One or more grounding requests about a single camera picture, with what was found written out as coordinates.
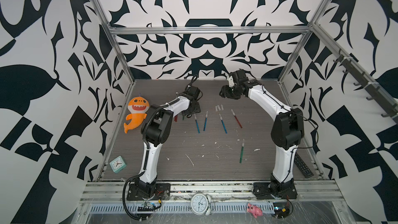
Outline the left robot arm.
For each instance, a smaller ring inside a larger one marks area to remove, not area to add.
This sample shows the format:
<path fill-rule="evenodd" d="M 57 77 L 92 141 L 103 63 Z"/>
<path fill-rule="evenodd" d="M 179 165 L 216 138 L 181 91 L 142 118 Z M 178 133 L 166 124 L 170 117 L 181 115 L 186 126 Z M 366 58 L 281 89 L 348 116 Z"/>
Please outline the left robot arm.
<path fill-rule="evenodd" d="M 200 113 L 201 96 L 198 87 L 187 86 L 183 92 L 177 93 L 175 99 L 163 105 L 150 106 L 141 130 L 144 142 L 142 166 L 139 177 L 134 180 L 134 187 L 144 198 L 155 194 L 159 155 L 170 135 L 174 117 L 178 114 L 191 117 Z"/>

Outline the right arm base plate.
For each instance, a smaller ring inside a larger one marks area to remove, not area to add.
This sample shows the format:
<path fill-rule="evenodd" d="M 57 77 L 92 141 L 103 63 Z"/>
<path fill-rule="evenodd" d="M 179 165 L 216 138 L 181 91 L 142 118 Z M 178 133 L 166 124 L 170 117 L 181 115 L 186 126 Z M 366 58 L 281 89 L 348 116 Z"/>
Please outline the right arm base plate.
<path fill-rule="evenodd" d="M 292 182 L 283 184 L 279 184 L 277 181 L 254 183 L 252 192 L 258 200 L 297 198 L 297 190 Z"/>

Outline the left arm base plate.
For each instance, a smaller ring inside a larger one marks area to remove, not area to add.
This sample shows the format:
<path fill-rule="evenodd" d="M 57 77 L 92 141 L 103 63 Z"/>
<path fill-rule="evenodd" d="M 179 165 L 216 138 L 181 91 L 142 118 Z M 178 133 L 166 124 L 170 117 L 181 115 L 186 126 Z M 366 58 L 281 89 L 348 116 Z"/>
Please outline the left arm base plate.
<path fill-rule="evenodd" d="M 128 201 L 167 199 L 170 196 L 170 190 L 171 185 L 167 183 L 132 183 L 129 185 L 126 199 Z"/>

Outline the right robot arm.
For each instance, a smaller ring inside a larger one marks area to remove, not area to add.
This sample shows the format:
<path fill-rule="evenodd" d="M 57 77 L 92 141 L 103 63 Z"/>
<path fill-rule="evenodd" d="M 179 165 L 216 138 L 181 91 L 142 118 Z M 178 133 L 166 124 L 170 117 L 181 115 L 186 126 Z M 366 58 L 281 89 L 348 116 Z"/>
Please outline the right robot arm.
<path fill-rule="evenodd" d="M 282 191 L 292 186 L 294 157 L 304 137 L 302 111 L 284 104 L 258 80 L 249 79 L 242 69 L 228 75 L 228 84 L 222 87 L 219 95 L 234 100 L 245 96 L 256 102 L 274 120 L 271 139 L 276 145 L 276 157 L 270 188 L 272 191 Z"/>

